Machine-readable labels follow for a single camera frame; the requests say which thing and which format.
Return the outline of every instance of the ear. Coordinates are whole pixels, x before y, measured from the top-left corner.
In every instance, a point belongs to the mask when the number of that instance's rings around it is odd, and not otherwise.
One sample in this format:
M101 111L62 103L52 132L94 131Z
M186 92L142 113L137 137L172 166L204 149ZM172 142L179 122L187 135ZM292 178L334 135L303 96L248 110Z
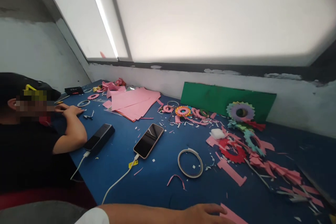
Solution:
M7 105L8 107L16 111L16 98L8 100Z

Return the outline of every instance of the smartphone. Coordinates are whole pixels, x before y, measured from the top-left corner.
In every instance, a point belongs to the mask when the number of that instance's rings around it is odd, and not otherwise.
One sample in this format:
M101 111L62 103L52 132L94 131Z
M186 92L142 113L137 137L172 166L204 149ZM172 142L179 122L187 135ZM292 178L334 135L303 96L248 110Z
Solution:
M111 124L103 124L99 130L84 144L83 148L98 153L115 132Z
M145 134L141 137L139 142L134 146L134 152L139 154L139 156L143 159L146 159L154 148L157 141L159 140L162 133L162 127L156 124L152 124L145 132Z

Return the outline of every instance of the white sleeve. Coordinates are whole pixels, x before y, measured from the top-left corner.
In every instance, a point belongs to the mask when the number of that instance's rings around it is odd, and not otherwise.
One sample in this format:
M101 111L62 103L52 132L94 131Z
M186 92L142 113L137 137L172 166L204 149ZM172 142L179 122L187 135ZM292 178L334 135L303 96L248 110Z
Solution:
M110 224L109 217L101 208L92 208L76 221L75 224Z

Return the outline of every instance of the boy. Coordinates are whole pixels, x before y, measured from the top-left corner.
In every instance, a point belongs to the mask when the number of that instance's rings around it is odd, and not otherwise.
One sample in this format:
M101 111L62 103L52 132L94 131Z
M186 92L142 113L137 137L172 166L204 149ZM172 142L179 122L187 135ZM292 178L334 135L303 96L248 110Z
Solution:
M54 106L60 92L16 73L0 73L0 194L47 186L66 187L76 170L68 152L87 141L77 115L83 110ZM67 121L60 136L39 117L62 113Z

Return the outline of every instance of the black shirt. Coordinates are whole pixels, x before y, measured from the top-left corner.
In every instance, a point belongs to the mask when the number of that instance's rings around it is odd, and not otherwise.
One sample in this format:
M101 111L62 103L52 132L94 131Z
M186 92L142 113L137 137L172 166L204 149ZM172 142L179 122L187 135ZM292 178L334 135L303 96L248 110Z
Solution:
M68 153L53 155L60 135L39 122L0 124L0 194L68 187L76 167Z

